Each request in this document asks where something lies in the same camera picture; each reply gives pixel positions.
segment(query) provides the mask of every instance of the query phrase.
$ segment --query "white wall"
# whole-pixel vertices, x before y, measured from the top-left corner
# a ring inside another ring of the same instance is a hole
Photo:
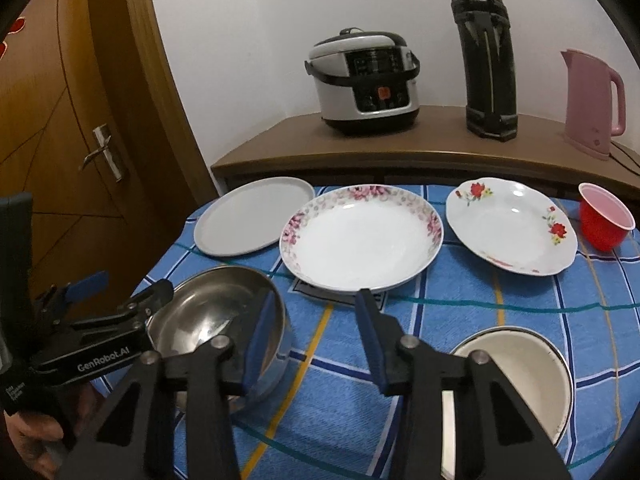
[[[620,140],[640,149],[640,70],[597,1],[504,2],[512,24],[518,111],[564,121],[566,68],[560,51],[585,50],[622,75],[628,132]],[[207,162],[282,116],[319,111],[303,60],[313,44],[345,27],[404,36],[422,61],[418,91],[423,104],[466,101],[450,0],[154,0],[154,5],[178,91]],[[228,55],[231,47],[239,49],[232,52],[233,67],[210,56]],[[222,83],[228,90],[221,94]],[[238,110],[244,110],[240,120]]]

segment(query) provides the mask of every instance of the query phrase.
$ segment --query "red door decoration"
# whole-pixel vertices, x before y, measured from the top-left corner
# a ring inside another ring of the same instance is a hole
[[[17,32],[20,32],[23,29],[24,29],[24,16],[21,16],[20,18],[14,21],[14,24],[9,29],[8,35],[16,34]],[[7,47],[8,45],[6,44],[6,41],[3,41],[2,43],[0,43],[0,59],[2,59],[2,56],[4,56],[4,53],[6,52]]]

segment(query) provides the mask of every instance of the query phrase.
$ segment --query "tablecloth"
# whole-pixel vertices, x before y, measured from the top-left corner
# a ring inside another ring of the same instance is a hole
[[[578,234],[574,263],[557,276],[505,272],[472,254],[446,222],[452,187],[401,186],[427,199],[445,223],[435,261],[409,283],[378,296],[386,314],[437,350],[496,325],[546,336],[564,354],[576,386],[575,405],[558,450],[575,480],[587,480],[619,439],[640,400],[640,248],[638,231],[611,253],[580,233],[577,203],[556,200]],[[316,188],[321,194],[335,187]],[[247,256],[201,254],[193,229],[203,206],[135,292],[160,278],[174,285],[220,264],[260,269],[283,295],[294,349],[283,380],[257,406],[235,415],[234,439],[243,478],[340,480],[385,478],[399,422],[397,398],[370,382],[353,307],[299,282],[277,245]],[[120,370],[95,381],[107,394]],[[185,421],[175,421],[175,470],[187,478]]]

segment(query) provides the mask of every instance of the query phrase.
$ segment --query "kettle handle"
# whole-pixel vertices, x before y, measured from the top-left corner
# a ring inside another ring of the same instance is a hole
[[[618,126],[611,131],[611,136],[617,137],[625,133],[626,130],[625,84],[622,82],[620,74],[612,68],[609,68],[609,75],[618,91]]]

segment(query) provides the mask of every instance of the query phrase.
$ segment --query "human hand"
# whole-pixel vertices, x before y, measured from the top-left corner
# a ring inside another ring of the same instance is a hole
[[[75,392],[78,420],[74,433],[80,434],[93,414],[97,411],[102,397],[91,384],[84,384]],[[12,416],[4,414],[7,433],[24,463],[48,480],[58,470],[58,464],[46,451],[44,442],[55,442],[63,437],[62,428],[49,415],[34,412],[18,412]]]

